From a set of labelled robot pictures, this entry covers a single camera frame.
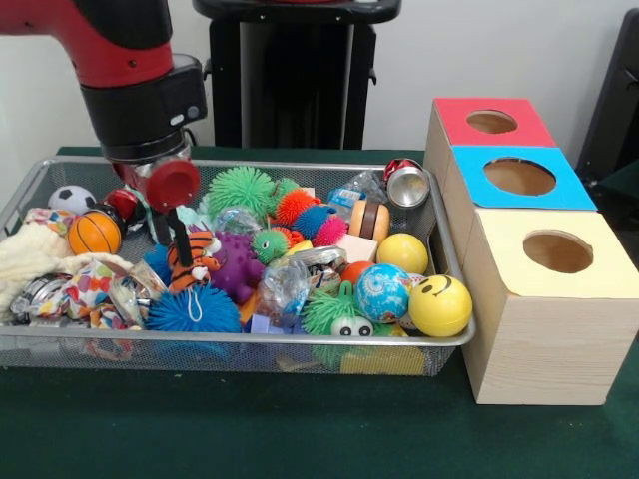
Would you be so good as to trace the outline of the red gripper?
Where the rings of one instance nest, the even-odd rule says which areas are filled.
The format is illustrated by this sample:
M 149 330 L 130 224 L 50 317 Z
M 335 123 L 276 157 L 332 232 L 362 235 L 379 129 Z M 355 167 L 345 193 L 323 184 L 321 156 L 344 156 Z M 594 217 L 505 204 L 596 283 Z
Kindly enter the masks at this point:
M 114 163 L 115 172 L 129 187 L 140 192 L 151 209 L 156 242 L 170 245 L 173 238 L 181 266 L 193 263 L 187 230 L 179 219 L 178 206 L 188 204 L 200 188 L 200 173 L 189 159 L 163 158 L 148 164 Z

